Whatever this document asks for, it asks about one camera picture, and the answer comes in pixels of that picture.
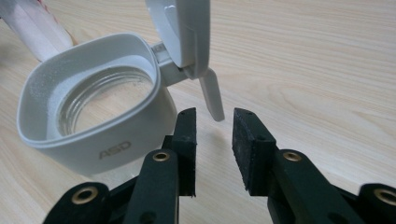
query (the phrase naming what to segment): white lid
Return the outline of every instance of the white lid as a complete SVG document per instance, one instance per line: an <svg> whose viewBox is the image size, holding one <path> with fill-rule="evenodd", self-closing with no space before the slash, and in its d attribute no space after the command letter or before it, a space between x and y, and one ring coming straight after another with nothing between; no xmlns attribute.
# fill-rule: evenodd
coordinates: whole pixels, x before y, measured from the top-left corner
<svg viewBox="0 0 396 224"><path fill-rule="evenodd" d="M209 0L146 0L149 14L173 62L193 65L192 78L203 77L209 62Z"/></svg>

